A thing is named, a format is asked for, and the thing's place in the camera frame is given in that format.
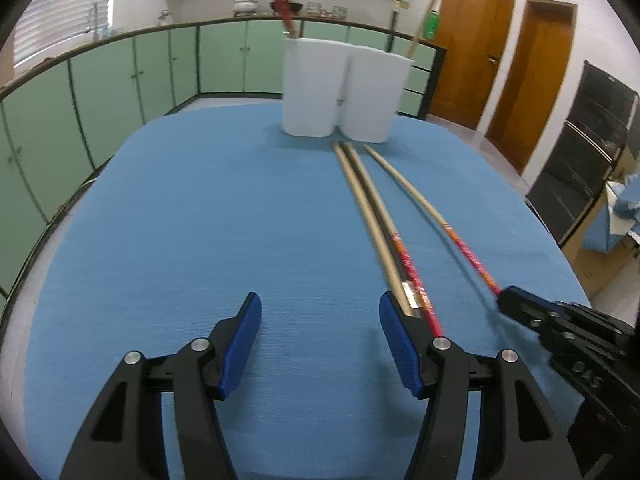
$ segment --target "metal screw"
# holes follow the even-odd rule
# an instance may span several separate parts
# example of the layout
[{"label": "metal screw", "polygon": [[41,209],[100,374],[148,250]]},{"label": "metal screw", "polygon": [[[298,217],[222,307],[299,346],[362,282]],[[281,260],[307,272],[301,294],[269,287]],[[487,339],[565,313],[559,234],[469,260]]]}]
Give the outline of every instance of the metal screw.
[{"label": "metal screw", "polygon": [[508,363],[514,363],[518,360],[518,354],[516,354],[516,352],[514,352],[513,350],[503,350],[500,355]]},{"label": "metal screw", "polygon": [[451,348],[451,341],[449,341],[446,337],[437,337],[433,340],[433,345],[438,350],[449,350],[449,348]]},{"label": "metal screw", "polygon": [[204,339],[203,337],[199,337],[199,338],[194,339],[193,341],[191,341],[191,349],[195,350],[196,352],[202,352],[203,350],[206,350],[207,348],[209,348],[209,340],[208,339]]},{"label": "metal screw", "polygon": [[142,359],[142,354],[140,352],[136,352],[135,350],[133,352],[129,352],[124,356],[124,362],[126,362],[126,364],[128,365],[134,365],[138,361],[140,361],[140,359]]}]

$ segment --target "white container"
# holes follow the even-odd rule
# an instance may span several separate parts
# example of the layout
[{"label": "white container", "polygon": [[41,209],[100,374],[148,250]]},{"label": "white container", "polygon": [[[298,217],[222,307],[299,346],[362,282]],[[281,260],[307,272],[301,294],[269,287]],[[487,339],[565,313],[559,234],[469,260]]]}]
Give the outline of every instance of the white container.
[{"label": "white container", "polygon": [[284,57],[282,127],[297,137],[330,136],[353,45],[340,41],[287,40]]},{"label": "white container", "polygon": [[413,62],[368,46],[351,51],[340,129],[362,142],[385,142]]}]

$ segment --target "orange door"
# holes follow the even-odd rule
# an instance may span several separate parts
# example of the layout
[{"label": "orange door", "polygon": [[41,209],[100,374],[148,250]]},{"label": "orange door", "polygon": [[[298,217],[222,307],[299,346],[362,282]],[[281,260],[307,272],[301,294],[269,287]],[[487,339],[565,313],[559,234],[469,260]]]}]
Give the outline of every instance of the orange door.
[{"label": "orange door", "polygon": [[435,43],[447,49],[429,110],[476,129],[507,41],[515,0],[442,0]]},{"label": "orange door", "polygon": [[529,0],[487,139],[520,173],[558,97],[574,38],[575,7]]}]

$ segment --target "wooden stick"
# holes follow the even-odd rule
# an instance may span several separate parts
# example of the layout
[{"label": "wooden stick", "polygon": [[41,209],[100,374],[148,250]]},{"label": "wooden stick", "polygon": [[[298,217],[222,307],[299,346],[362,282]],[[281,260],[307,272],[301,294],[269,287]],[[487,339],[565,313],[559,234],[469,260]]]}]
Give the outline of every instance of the wooden stick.
[{"label": "wooden stick", "polygon": [[384,168],[384,170],[389,173],[392,177],[394,177],[404,188],[413,196],[430,214],[433,216],[440,227],[444,229],[449,238],[455,243],[460,251],[466,256],[466,259],[469,260],[469,263],[474,267],[474,269],[480,274],[484,282],[487,286],[492,290],[492,292],[497,296],[500,294],[502,289],[493,277],[489,274],[489,272],[484,268],[484,266],[480,263],[480,260],[472,253],[471,249],[469,249],[468,245],[462,241],[462,238],[458,235],[457,232],[453,230],[453,228],[447,223],[444,217],[438,212],[436,208],[418,191],[415,187],[405,179],[402,174],[396,170],[391,164],[389,164],[385,158],[380,155],[376,150],[374,150],[370,146],[365,146],[365,150],[376,159],[376,162]]},{"label": "wooden stick", "polygon": [[418,270],[414,266],[414,262],[409,255],[409,251],[407,250],[400,234],[398,233],[398,228],[394,223],[391,215],[389,214],[388,209],[385,206],[385,203],[382,200],[382,197],[378,193],[373,180],[369,176],[367,172],[367,168],[364,167],[364,164],[360,160],[358,156],[358,152],[354,149],[353,145],[350,142],[346,143],[346,150],[351,155],[354,165],[356,166],[358,172],[362,176],[362,180],[364,181],[364,185],[367,187],[369,191],[369,195],[371,201],[373,202],[373,206],[380,212],[380,216],[382,218],[384,228],[391,235],[391,239],[393,244],[400,256],[400,260],[402,261],[402,266],[406,271],[409,279],[413,282],[415,290],[418,292],[418,298],[420,301],[420,307],[422,312],[424,313],[424,319],[429,324],[431,329],[431,333],[433,333],[434,337],[441,337],[443,335],[442,327],[438,322],[438,318],[436,317],[435,310],[433,309],[433,304],[431,300],[427,296],[427,292],[424,290],[424,285],[422,284],[422,280],[420,279],[420,275],[418,274]]},{"label": "wooden stick", "polygon": [[275,4],[278,14],[282,18],[282,23],[284,23],[284,28],[289,33],[289,37],[297,38],[298,30],[293,22],[293,14],[291,13],[289,4],[284,0],[273,0],[273,3]]},{"label": "wooden stick", "polygon": [[427,23],[427,20],[429,19],[431,11],[433,10],[433,7],[435,7],[435,5],[436,5],[436,0],[431,0],[429,2],[429,5],[427,5],[427,10],[424,11],[424,16],[422,17],[422,21],[420,22],[418,29],[415,31],[414,38],[411,40],[411,45],[409,45],[409,49],[406,51],[406,54],[404,55],[404,57],[407,57],[408,59],[414,58],[415,51],[418,49],[418,41],[420,41],[422,31],[424,30],[424,24]]},{"label": "wooden stick", "polygon": [[344,176],[347,178],[347,182],[349,183],[349,187],[351,188],[351,192],[360,207],[360,211],[362,216],[364,217],[365,224],[369,229],[369,235],[373,240],[373,244],[376,247],[376,251],[378,252],[378,257],[380,258],[380,263],[382,263],[382,268],[385,271],[386,281],[391,288],[391,291],[396,296],[402,311],[408,316],[415,317],[415,309],[412,309],[409,306],[409,301],[404,294],[404,288],[402,288],[402,283],[400,281],[400,275],[398,274],[398,269],[396,268],[396,264],[394,262],[393,256],[389,251],[389,247],[386,244],[385,236],[382,234],[380,230],[380,226],[376,221],[376,216],[374,215],[369,202],[367,201],[367,197],[364,193],[364,190],[360,186],[358,182],[358,178],[355,173],[353,173],[353,168],[349,165],[347,161],[347,156],[344,154],[342,148],[338,145],[337,142],[334,142],[334,152],[338,157],[338,162],[340,162],[340,166],[344,173]]}]

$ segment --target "bowl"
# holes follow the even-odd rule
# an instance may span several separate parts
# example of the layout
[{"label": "bowl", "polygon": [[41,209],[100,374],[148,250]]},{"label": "bowl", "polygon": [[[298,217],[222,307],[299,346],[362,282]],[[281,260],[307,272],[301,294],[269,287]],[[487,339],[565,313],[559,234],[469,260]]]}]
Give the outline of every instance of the bowl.
[{"label": "bowl", "polygon": [[[296,2],[291,2],[287,0],[287,3],[289,4],[289,9],[291,9],[291,13],[292,14],[299,14],[300,10],[302,10],[303,5],[296,3]],[[274,2],[271,2],[270,4],[271,9],[273,9],[273,12],[278,12],[276,10],[276,4]]]}]

